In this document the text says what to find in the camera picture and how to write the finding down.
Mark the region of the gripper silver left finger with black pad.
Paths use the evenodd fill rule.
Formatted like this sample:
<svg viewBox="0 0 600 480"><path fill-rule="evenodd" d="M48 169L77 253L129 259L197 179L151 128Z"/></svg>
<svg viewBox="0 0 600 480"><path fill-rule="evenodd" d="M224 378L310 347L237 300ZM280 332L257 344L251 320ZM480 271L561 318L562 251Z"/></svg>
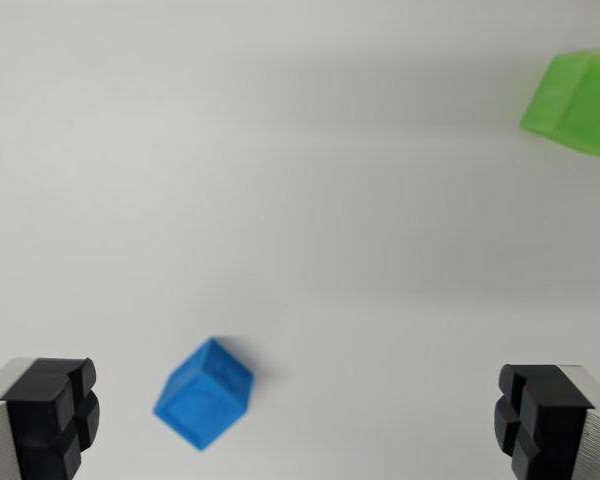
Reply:
<svg viewBox="0 0 600 480"><path fill-rule="evenodd" d="M89 358L13 358L0 369L0 479L68 480L100 422Z"/></svg>

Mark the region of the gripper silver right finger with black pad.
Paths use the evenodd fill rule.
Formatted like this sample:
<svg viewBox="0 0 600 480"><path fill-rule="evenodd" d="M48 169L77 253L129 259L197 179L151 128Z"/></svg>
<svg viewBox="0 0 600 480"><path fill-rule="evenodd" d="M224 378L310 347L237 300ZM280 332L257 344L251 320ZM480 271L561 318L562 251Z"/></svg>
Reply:
<svg viewBox="0 0 600 480"><path fill-rule="evenodd" d="M600 479L600 383L580 365L504 365L494 431L518 479Z"/></svg>

